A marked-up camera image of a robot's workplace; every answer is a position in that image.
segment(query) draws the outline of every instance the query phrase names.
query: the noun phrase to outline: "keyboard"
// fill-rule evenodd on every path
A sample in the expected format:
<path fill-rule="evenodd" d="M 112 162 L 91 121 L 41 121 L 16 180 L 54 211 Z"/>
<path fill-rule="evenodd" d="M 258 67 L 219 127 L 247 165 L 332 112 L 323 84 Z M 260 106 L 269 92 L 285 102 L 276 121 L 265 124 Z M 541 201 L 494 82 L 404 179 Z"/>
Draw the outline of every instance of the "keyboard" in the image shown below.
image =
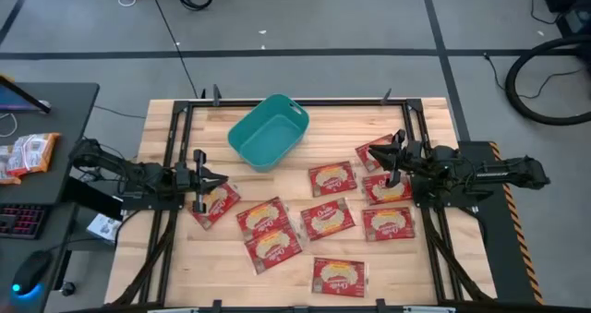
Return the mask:
<path fill-rule="evenodd" d="M 37 239 L 52 206 L 0 204 L 0 238 Z"/>

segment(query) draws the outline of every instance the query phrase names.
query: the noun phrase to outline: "black desk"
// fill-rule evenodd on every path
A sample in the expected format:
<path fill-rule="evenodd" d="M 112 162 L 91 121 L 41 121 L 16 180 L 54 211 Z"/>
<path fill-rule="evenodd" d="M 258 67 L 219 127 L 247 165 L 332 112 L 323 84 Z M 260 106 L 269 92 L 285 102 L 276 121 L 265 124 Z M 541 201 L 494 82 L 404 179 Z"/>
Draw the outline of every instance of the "black desk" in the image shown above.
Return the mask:
<path fill-rule="evenodd" d="M 0 202 L 30 202 L 56 204 L 69 177 L 67 155 L 82 138 L 96 99 L 99 86 L 95 83 L 19 83 L 23 90 L 52 105 L 49 114 L 16 114 L 18 130 L 10 138 L 0 138 L 0 145 L 12 144 L 19 136 L 32 133 L 59 132 L 50 169 L 47 173 L 23 177 L 19 186 L 0 186 Z M 19 312 L 43 312 L 49 292 L 54 287 L 65 248 L 53 250 L 50 270 L 42 280 L 42 290 L 30 298 L 16 298 L 11 293 L 15 270 L 34 250 L 63 244 L 73 228 L 78 207 L 74 203 L 56 204 L 38 240 L 0 239 L 0 306 L 8 299 Z"/>

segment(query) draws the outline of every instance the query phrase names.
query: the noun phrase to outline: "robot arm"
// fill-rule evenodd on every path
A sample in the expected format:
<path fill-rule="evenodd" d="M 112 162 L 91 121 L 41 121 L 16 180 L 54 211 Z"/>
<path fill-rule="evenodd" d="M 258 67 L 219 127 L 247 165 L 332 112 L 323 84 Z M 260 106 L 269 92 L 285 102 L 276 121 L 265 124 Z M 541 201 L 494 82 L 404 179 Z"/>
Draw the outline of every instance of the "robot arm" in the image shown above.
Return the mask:
<path fill-rule="evenodd" d="M 194 212 L 205 212 L 203 195 L 211 193 L 217 186 L 227 182 L 228 177 L 212 173 L 204 164 L 205 152 L 193 153 L 197 170 L 187 168 L 180 162 L 174 168 L 163 167 L 158 163 L 132 163 L 115 156 L 101 148 L 96 139 L 83 139 L 70 152 L 69 159 L 77 168 L 101 168 L 121 176 L 126 183 L 126 192 L 141 192 L 156 196 L 160 201 L 169 201 L 186 192 L 195 192 L 198 196 L 193 205 Z"/>
<path fill-rule="evenodd" d="M 472 164 L 458 150 L 438 146 L 425 150 L 422 156 L 422 142 L 404 142 L 404 131 L 394 135 L 389 145 L 369 146 L 369 153 L 386 171 L 390 171 L 388 187 L 394 187 L 400 181 L 400 170 L 409 174 L 430 178 L 432 188 L 451 189 L 457 185 L 473 187 L 484 184 L 513 184 L 517 187 L 540 189 L 549 184 L 542 164 L 525 156 L 490 163 Z"/>

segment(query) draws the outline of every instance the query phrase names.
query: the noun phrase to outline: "concrete floor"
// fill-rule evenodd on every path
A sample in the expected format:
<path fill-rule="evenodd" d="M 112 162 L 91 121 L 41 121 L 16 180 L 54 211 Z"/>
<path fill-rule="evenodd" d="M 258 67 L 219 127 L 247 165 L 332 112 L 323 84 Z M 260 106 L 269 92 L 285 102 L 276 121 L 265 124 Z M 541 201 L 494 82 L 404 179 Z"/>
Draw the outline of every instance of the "concrete floor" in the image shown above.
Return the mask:
<path fill-rule="evenodd" d="M 555 26 L 530 18 L 530 0 L 432 1 L 447 49 L 526 49 L 560 37 Z M 0 0 L 0 25 L 16 2 Z M 185 10 L 177 0 L 158 2 L 180 49 L 192 52 L 186 64 L 197 90 L 216 83 L 226 98 L 275 92 L 293 97 L 381 96 L 388 88 L 399 97 L 454 95 L 446 88 L 435 51 L 424 56 L 273 57 L 240 52 L 263 46 L 436 50 L 424 0 L 214 0 L 199 13 Z M 551 18 L 543 1 L 537 2 L 536 11 Z M 175 47 L 154 0 L 139 0 L 127 8 L 116 0 L 26 0 L 2 36 L 0 72 L 18 81 L 97 82 L 97 104 L 129 114 L 145 114 L 150 99 L 193 95 L 180 60 L 169 55 Z M 237 50 L 236 55 L 214 57 L 230 50 Z M 147 52 L 157 52 L 160 58 L 146 59 Z M 110 54 L 103 55 L 108 59 L 80 59 L 96 57 L 94 53 Z M 22 54 L 35 60 L 18 59 Z M 47 55 L 56 59 L 37 60 Z M 493 57 L 501 79 L 514 59 Z M 591 212 L 591 186 L 585 177 L 591 165 L 585 152 L 591 125 L 528 122 L 509 107 L 482 57 L 453 56 L 449 61 L 463 109 L 460 114 L 454 106 L 457 126 L 462 126 L 463 115 L 471 139 L 497 141 L 505 157 L 536 157 L 552 179 L 543 191 L 513 190 L 547 304 L 591 307 L 591 270 L 586 264 L 591 235 L 584 230 Z M 518 88 L 536 93 L 547 75 L 579 66 L 567 57 L 536 59 L 520 75 Z M 589 83 L 585 73 L 555 78 L 531 106 L 555 115 L 587 111 Z M 86 136 L 132 157 L 142 127 L 141 120 L 95 109 Z M 100 305 L 112 258 L 109 252 L 76 255 L 67 276 L 87 281 L 74 296 L 53 295 L 47 311 Z M 92 266 L 88 274 L 82 272 L 86 266 Z"/>

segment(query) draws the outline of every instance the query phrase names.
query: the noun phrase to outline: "orange striped edge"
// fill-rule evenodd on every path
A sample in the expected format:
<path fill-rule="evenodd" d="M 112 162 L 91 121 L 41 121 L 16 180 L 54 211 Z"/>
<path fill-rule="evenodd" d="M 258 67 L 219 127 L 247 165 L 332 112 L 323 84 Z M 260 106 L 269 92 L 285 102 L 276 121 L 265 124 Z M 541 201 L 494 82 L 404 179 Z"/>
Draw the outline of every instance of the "orange striped edge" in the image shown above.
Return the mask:
<path fill-rule="evenodd" d="M 499 146 L 494 142 L 489 142 L 489 144 L 495 159 L 500 161 L 501 153 L 499 151 Z M 524 231 L 521 226 L 519 214 L 517 213 L 517 207 L 515 207 L 515 202 L 513 201 L 513 194 L 511 194 L 511 189 L 507 184 L 503 184 L 502 189 L 505 193 L 507 207 L 509 208 L 509 213 L 511 214 L 511 218 L 513 220 L 513 228 L 515 229 L 515 234 L 517 235 L 517 241 L 519 241 L 521 255 L 524 258 L 525 271 L 527 272 L 529 283 L 532 286 L 532 290 L 534 291 L 534 298 L 538 304 L 544 305 L 544 299 L 542 298 L 542 294 L 539 290 L 539 283 L 537 282 L 536 272 L 534 271 L 534 265 L 532 264 L 532 258 L 529 254 L 529 250 L 527 249 L 527 245 L 525 244 Z"/>

